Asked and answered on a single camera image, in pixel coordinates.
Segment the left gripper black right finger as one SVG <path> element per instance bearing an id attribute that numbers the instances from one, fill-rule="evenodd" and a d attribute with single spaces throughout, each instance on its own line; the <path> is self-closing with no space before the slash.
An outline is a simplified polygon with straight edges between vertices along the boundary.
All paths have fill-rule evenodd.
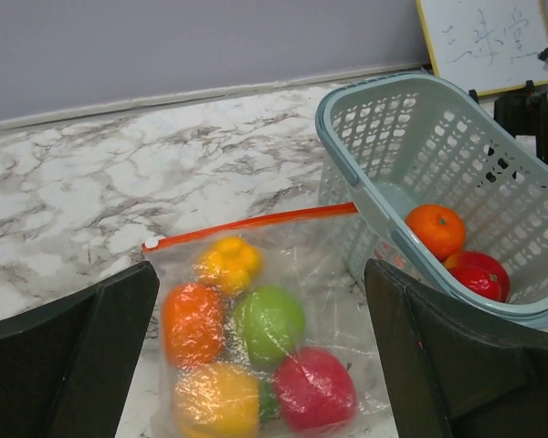
<path id="1" fill-rule="evenodd" d="M 399 436 L 548 437 L 548 332 L 385 261 L 367 261 L 364 284 Z"/>

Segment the yellow orange toy peach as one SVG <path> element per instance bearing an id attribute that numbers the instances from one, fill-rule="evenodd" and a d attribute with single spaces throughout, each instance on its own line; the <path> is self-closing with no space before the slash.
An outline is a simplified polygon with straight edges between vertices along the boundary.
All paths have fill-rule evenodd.
<path id="1" fill-rule="evenodd" d="M 172 409 L 182 437 L 256 437 L 258 379 L 231 363 L 199 366 L 175 384 Z"/>

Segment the yellow toy bell pepper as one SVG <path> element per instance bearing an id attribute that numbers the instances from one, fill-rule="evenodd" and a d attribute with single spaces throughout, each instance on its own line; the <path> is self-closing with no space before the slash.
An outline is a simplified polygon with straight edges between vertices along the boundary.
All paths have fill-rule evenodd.
<path id="1" fill-rule="evenodd" d="M 261 267 L 261 252 L 238 236 L 215 241 L 194 263 L 195 273 L 202 281 L 229 297 L 248 290 Z"/>

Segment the green toy apple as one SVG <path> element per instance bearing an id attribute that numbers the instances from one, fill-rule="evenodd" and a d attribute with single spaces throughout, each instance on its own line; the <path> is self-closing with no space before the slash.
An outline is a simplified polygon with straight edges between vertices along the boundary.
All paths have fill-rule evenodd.
<path id="1" fill-rule="evenodd" d="M 286 288 L 257 287 L 234 308 L 237 336 L 253 363 L 282 360 L 301 342 L 306 319 L 303 305 Z"/>

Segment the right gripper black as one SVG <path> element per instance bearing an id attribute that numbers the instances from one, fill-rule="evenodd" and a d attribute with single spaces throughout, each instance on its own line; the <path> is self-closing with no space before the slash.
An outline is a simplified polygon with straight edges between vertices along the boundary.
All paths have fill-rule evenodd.
<path id="1" fill-rule="evenodd" d="M 534 136 L 536 156 L 548 165 L 548 97 L 535 86 L 505 92 L 494 102 L 495 119 L 512 137 Z"/>

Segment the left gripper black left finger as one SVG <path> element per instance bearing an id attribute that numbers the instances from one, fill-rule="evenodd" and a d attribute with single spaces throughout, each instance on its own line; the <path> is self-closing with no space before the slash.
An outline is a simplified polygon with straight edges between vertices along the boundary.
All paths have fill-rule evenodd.
<path id="1" fill-rule="evenodd" d="M 160 281 L 143 261 L 0 320 L 0 437 L 112 437 Z"/>

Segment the orange toy tangerine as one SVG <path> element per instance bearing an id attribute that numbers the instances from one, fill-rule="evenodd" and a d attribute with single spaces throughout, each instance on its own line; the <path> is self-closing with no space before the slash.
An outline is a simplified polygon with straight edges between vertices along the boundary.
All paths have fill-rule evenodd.
<path id="1" fill-rule="evenodd" d="M 407 215 L 405 222 L 439 261 L 445 261 L 465 245 L 465 224 L 454 210 L 446 206 L 419 205 Z"/>

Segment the clear zip bag orange zipper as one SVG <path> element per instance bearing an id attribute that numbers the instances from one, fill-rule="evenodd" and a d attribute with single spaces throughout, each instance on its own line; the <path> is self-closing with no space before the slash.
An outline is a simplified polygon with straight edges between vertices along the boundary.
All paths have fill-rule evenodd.
<path id="1" fill-rule="evenodd" d="M 349 203 L 149 238 L 155 437 L 393 437 Z"/>

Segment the orange toy persimmon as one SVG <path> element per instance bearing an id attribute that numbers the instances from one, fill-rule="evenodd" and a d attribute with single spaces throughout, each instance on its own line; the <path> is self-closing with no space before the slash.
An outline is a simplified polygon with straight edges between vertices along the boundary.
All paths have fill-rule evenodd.
<path id="1" fill-rule="evenodd" d="M 214 360 L 225 345 L 224 318 L 224 301 L 213 288 L 199 283 L 174 287 L 161 306 L 168 363 L 186 369 Z"/>

